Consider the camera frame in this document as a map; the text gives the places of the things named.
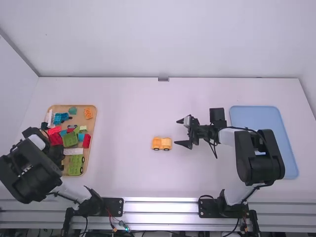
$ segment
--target red lego brick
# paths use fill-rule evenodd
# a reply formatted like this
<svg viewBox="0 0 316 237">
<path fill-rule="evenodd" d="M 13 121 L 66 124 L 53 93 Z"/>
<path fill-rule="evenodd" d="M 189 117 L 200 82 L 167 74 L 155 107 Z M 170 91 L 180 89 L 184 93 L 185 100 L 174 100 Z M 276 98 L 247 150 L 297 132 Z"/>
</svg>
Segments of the red lego brick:
<svg viewBox="0 0 316 237">
<path fill-rule="evenodd" d="M 73 132 L 75 128 L 67 128 L 67 133 Z"/>
<path fill-rule="evenodd" d="M 56 146 L 56 145 L 63 145 L 63 139 L 62 137 L 60 136 L 59 133 L 53 133 L 49 136 L 49 139 L 50 139 L 50 144 L 52 146 Z"/>
<path fill-rule="evenodd" d="M 47 130 L 47 133 L 48 135 L 51 135 L 51 134 L 54 134 L 56 132 L 60 132 L 61 131 L 61 126 L 56 126 L 56 127 L 53 127 L 49 130 Z"/>
<path fill-rule="evenodd" d="M 84 138 L 83 138 L 83 144 L 82 147 L 83 148 L 89 148 L 90 146 L 90 140 L 91 140 L 91 136 L 89 134 L 85 134 Z"/>
</svg>

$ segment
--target orange toy car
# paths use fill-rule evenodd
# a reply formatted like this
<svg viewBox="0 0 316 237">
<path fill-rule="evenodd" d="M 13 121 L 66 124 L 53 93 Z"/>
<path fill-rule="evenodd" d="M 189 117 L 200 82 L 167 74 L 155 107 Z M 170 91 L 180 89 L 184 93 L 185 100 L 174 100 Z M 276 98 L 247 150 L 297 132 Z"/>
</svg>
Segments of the orange toy car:
<svg viewBox="0 0 316 237">
<path fill-rule="evenodd" d="M 172 140 L 169 137 L 160 138 L 154 137 L 152 149 L 155 151 L 164 150 L 170 151 L 172 148 Z"/>
</svg>

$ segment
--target white wall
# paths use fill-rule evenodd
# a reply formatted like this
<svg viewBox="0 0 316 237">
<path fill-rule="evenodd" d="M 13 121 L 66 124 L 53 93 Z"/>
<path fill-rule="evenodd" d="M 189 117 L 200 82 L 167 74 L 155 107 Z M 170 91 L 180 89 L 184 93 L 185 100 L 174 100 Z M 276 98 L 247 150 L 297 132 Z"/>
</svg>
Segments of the white wall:
<svg viewBox="0 0 316 237">
<path fill-rule="evenodd" d="M 42 76 L 299 78 L 316 114 L 314 0 L 0 0 Z"/>
<path fill-rule="evenodd" d="M 38 79 L 0 35 L 0 156 L 15 142 Z"/>
</svg>

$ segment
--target orange lego brick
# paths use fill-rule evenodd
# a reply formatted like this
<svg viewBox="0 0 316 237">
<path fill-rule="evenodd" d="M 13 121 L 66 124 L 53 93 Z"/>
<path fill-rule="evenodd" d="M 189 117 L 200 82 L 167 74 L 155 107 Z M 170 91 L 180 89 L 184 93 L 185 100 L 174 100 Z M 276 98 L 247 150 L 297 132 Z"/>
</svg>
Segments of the orange lego brick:
<svg viewBox="0 0 316 237">
<path fill-rule="evenodd" d="M 84 109 L 84 116 L 85 116 L 85 119 L 91 119 L 91 118 L 93 118 L 93 116 L 92 116 L 92 111 L 91 111 L 90 108 Z"/>
</svg>

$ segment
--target green lego plate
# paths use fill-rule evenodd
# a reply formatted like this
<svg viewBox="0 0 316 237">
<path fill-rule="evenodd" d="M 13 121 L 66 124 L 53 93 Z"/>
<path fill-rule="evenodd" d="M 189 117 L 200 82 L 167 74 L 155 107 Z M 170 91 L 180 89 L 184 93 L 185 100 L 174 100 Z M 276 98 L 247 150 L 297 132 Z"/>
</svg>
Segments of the green lego plate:
<svg viewBox="0 0 316 237">
<path fill-rule="evenodd" d="M 83 164 L 85 158 L 83 155 L 72 155 L 69 157 L 68 175 L 78 176 L 83 173 Z"/>
<path fill-rule="evenodd" d="M 64 147 L 71 147 L 78 144 L 78 138 L 75 132 L 67 133 L 62 138 Z"/>
</svg>

